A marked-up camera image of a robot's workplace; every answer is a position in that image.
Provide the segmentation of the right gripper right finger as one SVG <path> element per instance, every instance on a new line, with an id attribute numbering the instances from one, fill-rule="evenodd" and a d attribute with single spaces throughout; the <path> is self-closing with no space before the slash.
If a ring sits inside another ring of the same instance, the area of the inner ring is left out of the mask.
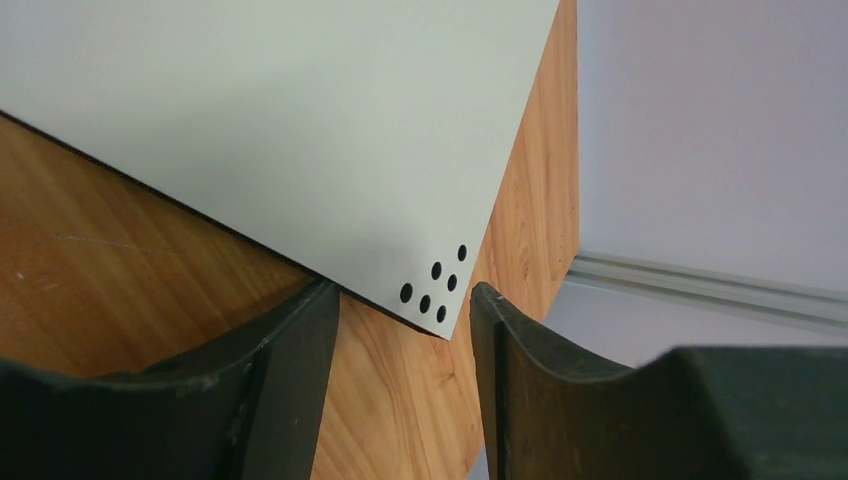
<path id="1" fill-rule="evenodd" d="M 847 352 L 676 347 L 608 360 L 481 282 L 470 330 L 494 479 L 843 479 Z"/>

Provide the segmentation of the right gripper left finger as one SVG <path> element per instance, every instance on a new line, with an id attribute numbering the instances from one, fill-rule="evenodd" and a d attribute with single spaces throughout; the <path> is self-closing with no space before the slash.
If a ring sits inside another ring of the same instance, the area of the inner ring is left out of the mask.
<path id="1" fill-rule="evenodd" d="M 315 281 L 138 373 L 1 364 L 5 479 L 307 479 L 340 315 Z"/>

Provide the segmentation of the beige card sheet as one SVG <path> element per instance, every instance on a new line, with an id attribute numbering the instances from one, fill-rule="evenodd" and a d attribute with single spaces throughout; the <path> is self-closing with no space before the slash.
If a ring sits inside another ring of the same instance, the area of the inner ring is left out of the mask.
<path id="1" fill-rule="evenodd" d="M 5 1 L 1 109 L 450 339 L 555 1 Z"/>

